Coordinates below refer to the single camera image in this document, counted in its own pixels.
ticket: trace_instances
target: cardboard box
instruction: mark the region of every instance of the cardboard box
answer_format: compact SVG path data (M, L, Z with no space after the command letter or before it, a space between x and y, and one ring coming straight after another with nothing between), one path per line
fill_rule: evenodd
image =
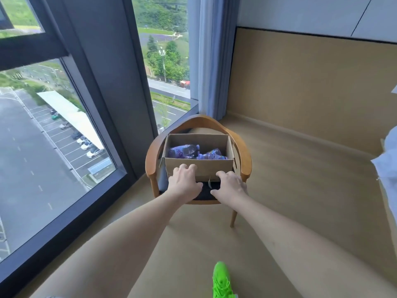
M171 147L194 144L200 145L200 153L204 154L213 149L218 148L227 160L196 160L196 159L175 159L168 158L168 150ZM223 170L228 172L233 170L234 152L233 144L229 135L224 134L170 134L166 138L163 151L162 161L166 163L166 170L168 177L172 176L175 167L179 167L185 163L187 166L196 164L196 181L206 182L219 181L215 175L217 171Z

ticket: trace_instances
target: beige wall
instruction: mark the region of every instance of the beige wall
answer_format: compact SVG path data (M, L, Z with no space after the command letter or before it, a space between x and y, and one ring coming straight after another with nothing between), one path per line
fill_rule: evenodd
M227 109L377 155L396 84L397 45L238 28Z

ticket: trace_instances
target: green sneaker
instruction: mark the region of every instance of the green sneaker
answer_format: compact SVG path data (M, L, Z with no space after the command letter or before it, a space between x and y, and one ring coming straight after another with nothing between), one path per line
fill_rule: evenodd
M212 280L214 283L213 298L237 298L237 295L233 294L231 290L230 274L224 262L216 263Z

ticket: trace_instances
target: curtain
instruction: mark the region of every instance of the curtain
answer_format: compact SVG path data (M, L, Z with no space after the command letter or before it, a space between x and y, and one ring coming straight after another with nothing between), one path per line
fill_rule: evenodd
M198 45L200 114L226 114L234 36L240 0L201 0Z

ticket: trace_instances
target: baseboard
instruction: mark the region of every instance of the baseboard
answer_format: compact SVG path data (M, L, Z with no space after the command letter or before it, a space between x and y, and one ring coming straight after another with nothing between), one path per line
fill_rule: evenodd
M326 145L326 146L329 146L329 147L332 147L332 148L335 148L335 149L338 149L338 150L345 151L345 152L350 153L350 154L361 156L361 157L364 157L364 158L369 159L369 160L372 160L372 159L377 157L377 156L372 155L370 153L363 152L362 150L353 149L351 147L347 147L345 145L341 145L341 144L338 144L338 143L335 143L335 142L331 142L331 141L328 141L328 140L325 140L325 139L321 139L321 138L317 138L317 137L314 137L314 136L306 135L304 133L300 133L300 132L297 132L297 131L294 131L294 130L290 130L290 129L287 129L287 128L282 127L282 126L270 124L268 122L264 122L264 121L261 121L261 120L258 120L258 119L247 117L247 116L244 116L244 115L241 115L241 114L237 114L237 113L234 113L234 112L231 112L231 111L226 111L226 112L229 115L232 115L232 116L235 116L235 117L239 117L241 119L253 122L255 124L263 125L263 126L266 126L268 128L274 129L274 130L278 130L278 131L283 132L283 133L287 133L287 134L294 135L294 136L299 137L299 138L303 138L303 139L310 140L310 141L313 141L313 142L316 142L316 143L320 143L322 145Z

